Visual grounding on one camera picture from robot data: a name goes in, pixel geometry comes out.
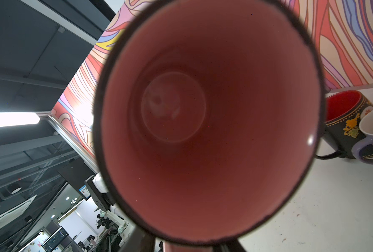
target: table surface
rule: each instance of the table surface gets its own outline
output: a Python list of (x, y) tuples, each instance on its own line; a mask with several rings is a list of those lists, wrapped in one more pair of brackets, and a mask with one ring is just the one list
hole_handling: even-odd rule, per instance
[[(360, 92), (373, 103), (373, 89)], [(332, 151), (322, 140), (318, 153)], [(240, 241), (248, 252), (373, 251), (373, 165), (315, 159), (288, 204)]]

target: abstract wall mural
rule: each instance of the abstract wall mural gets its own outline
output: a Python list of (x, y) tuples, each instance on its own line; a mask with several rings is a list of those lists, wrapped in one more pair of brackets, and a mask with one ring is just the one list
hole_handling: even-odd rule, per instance
[[(94, 155), (93, 100), (109, 52), (123, 29), (154, 0), (125, 0), (52, 112)], [(373, 84), (373, 0), (281, 0), (303, 22), (324, 65), (326, 90)]]

